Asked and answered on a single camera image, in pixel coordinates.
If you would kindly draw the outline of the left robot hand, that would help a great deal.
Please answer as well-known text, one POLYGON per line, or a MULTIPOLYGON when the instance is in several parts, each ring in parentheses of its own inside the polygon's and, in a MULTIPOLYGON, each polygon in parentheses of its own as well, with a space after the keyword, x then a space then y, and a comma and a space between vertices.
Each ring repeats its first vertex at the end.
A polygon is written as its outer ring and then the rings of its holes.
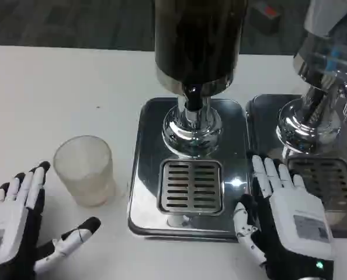
POLYGON ((50 166, 43 161, 0 186, 0 279, 36 279, 79 249, 101 226, 100 219, 90 217, 59 238, 37 244, 50 166))

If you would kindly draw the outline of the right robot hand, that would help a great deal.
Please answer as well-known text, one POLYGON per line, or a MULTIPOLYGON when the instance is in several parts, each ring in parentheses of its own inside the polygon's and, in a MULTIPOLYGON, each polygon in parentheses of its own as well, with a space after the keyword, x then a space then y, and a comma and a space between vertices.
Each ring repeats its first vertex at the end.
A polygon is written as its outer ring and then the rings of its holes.
POLYGON ((238 200, 234 229, 269 279, 333 279, 334 249, 322 201, 278 159, 250 153, 252 192, 238 200))

